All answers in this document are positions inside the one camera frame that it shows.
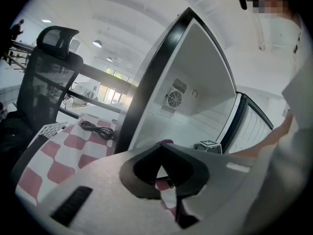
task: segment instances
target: air vent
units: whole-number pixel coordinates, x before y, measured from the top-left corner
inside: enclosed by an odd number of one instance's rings
[[[167,107],[166,105],[162,105],[161,109],[159,110],[158,114],[164,116],[166,118],[172,118],[175,113],[175,110]]]
[[[187,89],[187,85],[183,82],[181,82],[178,78],[176,78],[173,82],[172,85],[175,89],[177,89],[178,91],[180,91],[181,93],[185,93],[186,89]]]
[[[168,98],[168,104],[175,108],[181,104],[181,94],[179,92],[172,92]]]

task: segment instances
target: ceiling lamp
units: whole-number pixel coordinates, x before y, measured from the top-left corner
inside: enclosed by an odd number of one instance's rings
[[[97,47],[101,48],[102,47],[102,43],[100,40],[95,40],[92,42],[94,45],[96,45]]]

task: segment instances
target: railing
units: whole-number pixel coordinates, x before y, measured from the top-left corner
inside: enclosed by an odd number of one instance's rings
[[[22,52],[25,52],[27,53],[27,56],[28,55],[31,55],[34,47],[31,46],[31,45],[27,45],[27,44],[24,44],[24,43],[20,43],[20,42],[16,42],[16,41],[13,41],[12,40],[12,44],[11,44],[12,47],[15,47],[17,48],[18,50],[17,51],[22,51]],[[22,64],[20,64],[19,62],[17,62],[16,60],[14,60],[14,56],[11,57],[11,56],[6,56],[9,60],[11,60],[13,63],[15,63],[16,65],[18,65],[20,68],[22,68],[25,72],[26,70],[26,67],[23,66]],[[91,79],[94,79],[98,82],[101,83],[101,85],[104,85],[106,87],[110,87],[110,88],[113,88],[113,89],[118,89],[119,92],[123,93],[123,94],[127,94],[130,87],[131,87],[131,84],[122,80],[122,79],[119,79],[117,77],[114,77],[110,74],[107,74],[105,73],[104,71],[101,71],[99,69],[96,69],[92,66],[89,66],[89,65],[86,65],[84,64],[83,67],[81,68],[81,71],[80,71],[80,74],[81,75],[84,75],[86,77],[89,77]],[[116,107],[113,107],[111,105],[107,105],[107,104],[104,104],[104,103],[101,103],[99,101],[96,101],[96,100],[93,100],[91,98],[88,98],[84,95],[81,95],[81,94],[78,94],[74,91],[71,91],[71,90],[68,90],[67,93],[69,95],[72,95],[78,99],[81,99],[85,102],[88,102],[88,103],[91,103],[93,105],[96,105],[98,107],[101,107],[103,109],[106,109],[106,110],[109,110],[109,111],[113,111],[113,112],[116,112],[116,113],[120,113],[121,110],[116,108]],[[60,107],[59,109],[60,112],[70,116],[70,117],[73,117],[73,118],[78,118],[79,116],[71,111],[68,111],[62,107]]]

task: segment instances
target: white label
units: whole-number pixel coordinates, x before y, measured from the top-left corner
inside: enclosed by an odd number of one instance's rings
[[[250,172],[250,167],[239,165],[239,164],[228,163],[226,165],[226,167],[229,169],[233,169],[233,170],[237,170],[237,171],[241,171],[241,172],[245,172],[245,173]]]

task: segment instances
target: black mesh office chair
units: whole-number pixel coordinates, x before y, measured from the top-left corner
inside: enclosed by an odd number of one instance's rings
[[[17,111],[0,123],[2,161],[14,153],[14,164],[35,134],[45,124],[56,122],[61,102],[84,64],[80,56],[68,51],[78,32],[51,26],[39,34],[20,88]]]

